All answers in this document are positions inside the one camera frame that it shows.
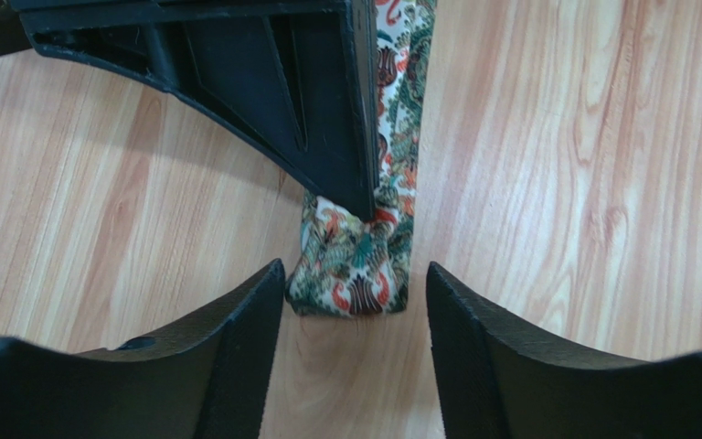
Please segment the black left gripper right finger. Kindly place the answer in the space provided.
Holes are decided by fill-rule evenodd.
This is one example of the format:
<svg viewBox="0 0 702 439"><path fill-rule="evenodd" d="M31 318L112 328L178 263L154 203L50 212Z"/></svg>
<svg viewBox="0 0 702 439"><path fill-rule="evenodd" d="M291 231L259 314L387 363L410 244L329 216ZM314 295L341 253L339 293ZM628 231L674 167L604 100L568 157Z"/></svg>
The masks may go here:
<svg viewBox="0 0 702 439"><path fill-rule="evenodd" d="M702 352L631 359L548 332L436 262L431 354L449 438L702 438Z"/></svg>

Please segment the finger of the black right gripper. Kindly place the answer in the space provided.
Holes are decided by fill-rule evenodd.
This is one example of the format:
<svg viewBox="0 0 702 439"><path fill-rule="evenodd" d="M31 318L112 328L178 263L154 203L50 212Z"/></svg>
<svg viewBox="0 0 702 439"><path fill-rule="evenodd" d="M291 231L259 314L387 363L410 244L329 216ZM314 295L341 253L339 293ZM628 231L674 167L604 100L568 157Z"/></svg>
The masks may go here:
<svg viewBox="0 0 702 439"><path fill-rule="evenodd" d="M0 1L32 49L175 96L362 220L378 186L371 1Z"/></svg>

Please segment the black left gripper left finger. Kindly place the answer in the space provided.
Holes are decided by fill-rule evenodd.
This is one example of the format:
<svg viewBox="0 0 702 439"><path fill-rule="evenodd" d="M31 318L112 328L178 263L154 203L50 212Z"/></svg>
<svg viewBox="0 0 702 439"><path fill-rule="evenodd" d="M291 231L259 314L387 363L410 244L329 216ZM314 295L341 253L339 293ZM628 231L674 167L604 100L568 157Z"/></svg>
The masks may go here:
<svg viewBox="0 0 702 439"><path fill-rule="evenodd" d="M234 290L118 348L0 337L0 438L255 438L282 317L274 260Z"/></svg>

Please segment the patterned paisley necktie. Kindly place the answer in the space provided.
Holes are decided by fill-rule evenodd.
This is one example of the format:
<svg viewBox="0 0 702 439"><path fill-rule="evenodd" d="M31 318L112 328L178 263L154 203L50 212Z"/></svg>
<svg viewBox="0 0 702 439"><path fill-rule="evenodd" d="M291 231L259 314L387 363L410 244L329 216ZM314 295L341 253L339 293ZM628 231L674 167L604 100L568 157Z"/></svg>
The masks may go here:
<svg viewBox="0 0 702 439"><path fill-rule="evenodd" d="M377 1L378 172L375 217L303 197L300 259L285 299L298 316L361 317L405 310L418 154L435 0Z"/></svg>

